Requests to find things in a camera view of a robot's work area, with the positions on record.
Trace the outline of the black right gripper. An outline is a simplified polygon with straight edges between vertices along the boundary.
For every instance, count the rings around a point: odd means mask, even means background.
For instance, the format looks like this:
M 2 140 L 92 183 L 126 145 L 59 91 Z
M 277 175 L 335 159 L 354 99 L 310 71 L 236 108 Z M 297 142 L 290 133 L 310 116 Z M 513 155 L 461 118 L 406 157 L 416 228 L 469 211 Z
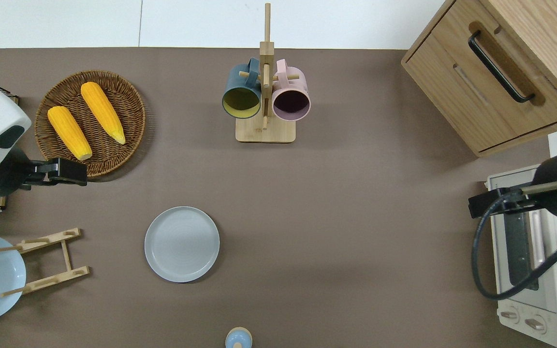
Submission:
M 544 161 L 536 169 L 532 180 L 533 185 L 540 185 L 557 181 L 557 156 Z M 471 218 L 481 218 L 488 207 L 499 197 L 508 195 L 500 203 L 500 214 L 520 214 L 535 211 L 536 201 L 539 206 L 557 216 L 557 191 L 535 194 L 535 200 L 523 192 L 524 188 L 500 188 L 501 192 L 483 192 L 469 198 L 469 212 Z

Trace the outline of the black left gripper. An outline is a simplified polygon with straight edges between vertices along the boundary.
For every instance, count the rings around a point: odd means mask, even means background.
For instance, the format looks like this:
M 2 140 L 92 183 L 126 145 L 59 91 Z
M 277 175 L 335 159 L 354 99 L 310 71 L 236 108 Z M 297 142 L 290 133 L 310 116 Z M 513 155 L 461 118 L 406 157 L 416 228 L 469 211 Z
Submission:
M 25 152 L 14 145 L 0 163 L 0 197 L 5 197 L 20 189 L 25 180 L 34 172 L 45 173 L 45 177 L 32 182 L 33 187 L 53 187 L 55 185 L 77 185 L 86 187 L 87 178 L 69 178 L 60 174 L 86 174 L 87 166 L 68 159 L 31 161 Z

